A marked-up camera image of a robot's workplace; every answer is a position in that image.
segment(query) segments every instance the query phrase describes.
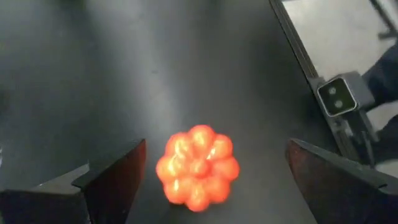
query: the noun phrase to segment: bumpy orange object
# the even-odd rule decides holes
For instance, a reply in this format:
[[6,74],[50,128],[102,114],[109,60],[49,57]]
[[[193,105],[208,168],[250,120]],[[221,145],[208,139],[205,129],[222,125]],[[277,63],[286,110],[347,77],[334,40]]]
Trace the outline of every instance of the bumpy orange object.
[[232,152],[230,138],[216,134],[209,126],[198,125],[171,136],[156,165],[167,199],[194,212],[224,202],[230,183],[239,175]]

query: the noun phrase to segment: dark tabletop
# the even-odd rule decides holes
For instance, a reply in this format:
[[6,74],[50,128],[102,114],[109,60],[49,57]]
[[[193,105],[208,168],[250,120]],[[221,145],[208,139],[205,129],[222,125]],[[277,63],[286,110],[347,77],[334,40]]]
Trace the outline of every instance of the dark tabletop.
[[[196,124],[229,135],[228,202],[169,208],[155,164]],[[266,0],[0,1],[0,187],[31,187],[135,138],[131,223],[315,223],[284,159],[331,132]]]

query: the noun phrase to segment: white floor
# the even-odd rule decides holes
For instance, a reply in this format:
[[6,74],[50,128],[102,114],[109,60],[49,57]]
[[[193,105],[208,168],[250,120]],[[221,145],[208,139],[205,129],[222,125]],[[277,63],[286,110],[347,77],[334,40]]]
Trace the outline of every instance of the white floor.
[[[398,25],[394,0],[379,0]],[[379,15],[367,0],[290,0],[284,6],[320,76],[329,79],[339,73],[356,70],[364,73],[396,41],[380,40],[387,31]],[[381,129],[398,114],[398,103],[369,112],[376,129]],[[398,177],[398,164],[378,168]]]

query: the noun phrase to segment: black table surface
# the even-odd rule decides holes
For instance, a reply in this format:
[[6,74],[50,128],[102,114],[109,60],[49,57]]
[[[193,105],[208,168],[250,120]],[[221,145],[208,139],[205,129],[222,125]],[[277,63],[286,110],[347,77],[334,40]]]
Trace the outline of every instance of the black table surface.
[[[155,164],[209,124],[241,165],[228,202],[169,207]],[[146,177],[131,223],[315,223],[288,138],[335,143],[266,0],[0,1],[1,188],[26,188],[135,138]]]

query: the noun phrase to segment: blue clothing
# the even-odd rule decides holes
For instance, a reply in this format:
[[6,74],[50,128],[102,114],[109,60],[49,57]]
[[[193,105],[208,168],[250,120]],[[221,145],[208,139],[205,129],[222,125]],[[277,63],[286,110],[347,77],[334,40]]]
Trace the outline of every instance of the blue clothing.
[[[384,103],[398,100],[398,44],[396,43],[363,75],[375,104],[370,110]],[[398,115],[378,132],[380,141],[374,144],[376,163],[398,159]]]

